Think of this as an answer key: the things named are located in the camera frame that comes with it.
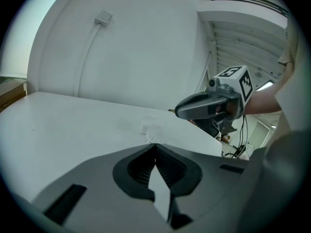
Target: wall outlet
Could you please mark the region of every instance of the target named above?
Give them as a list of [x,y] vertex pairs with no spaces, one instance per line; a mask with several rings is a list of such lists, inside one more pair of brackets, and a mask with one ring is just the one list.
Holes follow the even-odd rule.
[[104,26],[107,26],[109,22],[111,21],[112,14],[106,12],[106,11],[101,11],[99,15],[95,18],[96,23],[100,23]]

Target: person's arm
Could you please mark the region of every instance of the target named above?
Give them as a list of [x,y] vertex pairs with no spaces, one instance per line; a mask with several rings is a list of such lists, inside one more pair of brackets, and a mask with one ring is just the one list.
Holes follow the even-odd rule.
[[294,71],[294,64],[288,62],[281,81],[261,91],[255,91],[245,106],[244,115],[248,114],[263,114],[280,111],[281,107],[278,104],[275,94],[288,81]]

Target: hand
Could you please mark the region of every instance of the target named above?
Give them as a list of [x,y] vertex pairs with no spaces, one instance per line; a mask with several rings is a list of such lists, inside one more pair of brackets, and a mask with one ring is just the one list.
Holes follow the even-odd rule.
[[[220,105],[217,105],[216,106],[216,112],[219,112],[220,111],[220,108],[221,106]],[[229,114],[231,115],[235,115],[237,113],[237,110],[238,110],[238,106],[235,102],[232,102],[232,101],[229,101],[227,103],[227,106],[226,106],[226,109],[225,109]]]

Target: white table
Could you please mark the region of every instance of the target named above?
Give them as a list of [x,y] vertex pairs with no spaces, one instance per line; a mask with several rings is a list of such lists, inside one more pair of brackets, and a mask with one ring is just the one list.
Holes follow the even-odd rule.
[[172,112],[36,92],[0,114],[1,173],[32,201],[81,162],[145,144],[146,116],[160,121],[167,144],[221,156],[220,142]]

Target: light fixture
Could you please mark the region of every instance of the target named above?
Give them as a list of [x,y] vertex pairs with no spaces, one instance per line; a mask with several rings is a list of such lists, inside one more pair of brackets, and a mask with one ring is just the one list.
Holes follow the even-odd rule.
[[269,86],[272,86],[274,84],[273,81],[269,80],[267,83],[265,83],[263,86],[259,87],[256,91],[263,90],[265,88],[268,88]]

